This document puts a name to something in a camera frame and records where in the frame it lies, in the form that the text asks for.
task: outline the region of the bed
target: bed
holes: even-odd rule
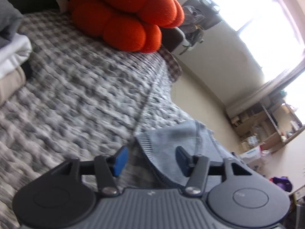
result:
[[[18,189],[71,157],[92,160],[126,145],[119,187],[162,187],[134,135],[190,118],[170,98],[181,75],[170,52],[117,51],[52,10],[27,14],[19,33],[32,42],[34,77],[0,108],[0,227],[18,227]]]

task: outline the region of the white tag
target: white tag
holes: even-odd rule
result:
[[[68,0],[56,0],[61,14],[68,12]]]

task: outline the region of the stuffed toy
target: stuffed toy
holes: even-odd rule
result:
[[[184,21],[177,0],[70,0],[68,6],[76,27],[127,52],[157,51],[159,27],[174,28]]]

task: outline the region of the gray blanket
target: gray blanket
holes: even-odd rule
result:
[[[0,48],[13,40],[21,21],[22,14],[8,0],[0,0]]]
[[[92,160],[127,145],[119,186],[162,187],[134,135],[190,118],[170,98],[181,74],[171,54],[114,50],[51,11],[25,16],[19,33],[32,42],[34,78],[0,108],[0,227],[18,226],[16,191],[71,156]],[[93,177],[85,182],[94,188]]]

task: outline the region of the bright sunlight through window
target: bright sunlight through window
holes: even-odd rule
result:
[[[261,66],[266,81],[300,62],[304,46],[276,0],[213,0]]]

